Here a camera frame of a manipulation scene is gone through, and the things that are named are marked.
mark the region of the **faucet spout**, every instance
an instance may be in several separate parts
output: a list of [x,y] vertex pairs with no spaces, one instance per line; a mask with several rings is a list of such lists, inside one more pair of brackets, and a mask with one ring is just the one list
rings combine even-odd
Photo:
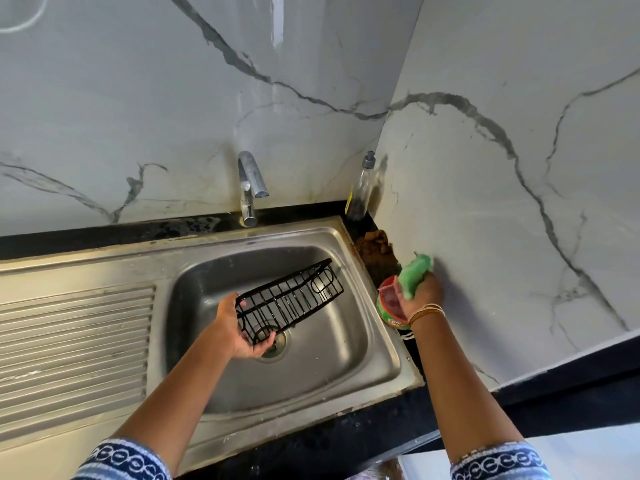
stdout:
[[258,224],[253,211],[253,198],[269,196],[267,185],[262,179],[258,163],[250,152],[238,154],[238,177],[240,178],[240,211],[242,212],[242,224],[254,227]]

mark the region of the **person's left arm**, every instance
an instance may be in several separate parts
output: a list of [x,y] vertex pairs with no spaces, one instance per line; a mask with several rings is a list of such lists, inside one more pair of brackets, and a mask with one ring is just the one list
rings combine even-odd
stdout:
[[104,457],[113,457],[113,451],[120,448],[119,442],[122,443],[123,457],[133,458],[136,448],[141,447],[139,456],[144,457],[145,452],[151,457],[155,454],[172,476],[177,474],[189,440],[229,361],[232,358],[258,357],[273,344],[274,332],[264,342],[251,346],[238,331],[237,296],[237,293],[232,293],[220,301],[216,319],[112,439],[94,450],[78,470],[76,478],[83,477],[83,469],[88,468],[92,458],[99,460],[101,452]]

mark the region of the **sink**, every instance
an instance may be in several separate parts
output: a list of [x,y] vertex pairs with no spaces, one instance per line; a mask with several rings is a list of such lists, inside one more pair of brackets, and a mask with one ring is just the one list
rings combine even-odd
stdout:
[[423,384],[340,218],[0,262],[0,476],[51,451],[80,464],[222,297],[327,258],[344,291],[262,357],[231,361],[184,473]]
[[[251,290],[327,257],[327,251],[318,247],[275,247],[231,254],[190,268],[176,282],[170,299],[167,371],[212,322],[225,295]],[[342,268],[334,265],[334,270],[342,281]],[[264,358],[231,361],[205,412],[245,414],[330,389],[357,370],[368,345],[357,300],[346,286],[338,298],[279,335]],[[397,361],[392,355],[386,359],[373,381],[397,375]]]

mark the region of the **sponge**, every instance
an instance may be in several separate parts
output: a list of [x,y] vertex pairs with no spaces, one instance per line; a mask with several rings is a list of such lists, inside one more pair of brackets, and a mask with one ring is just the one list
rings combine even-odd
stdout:
[[423,276],[427,271],[433,270],[431,258],[426,254],[415,253],[415,259],[408,265],[404,266],[402,272],[398,275],[398,281],[402,286],[404,299],[413,299],[415,289],[422,282]]

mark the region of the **blue and white sleeve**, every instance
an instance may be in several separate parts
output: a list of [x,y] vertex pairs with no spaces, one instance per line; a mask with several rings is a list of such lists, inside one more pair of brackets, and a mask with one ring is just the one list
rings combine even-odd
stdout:
[[130,440],[101,442],[78,468],[72,480],[171,480],[154,452]]
[[526,442],[472,451],[451,466],[451,480],[551,480],[538,452]]

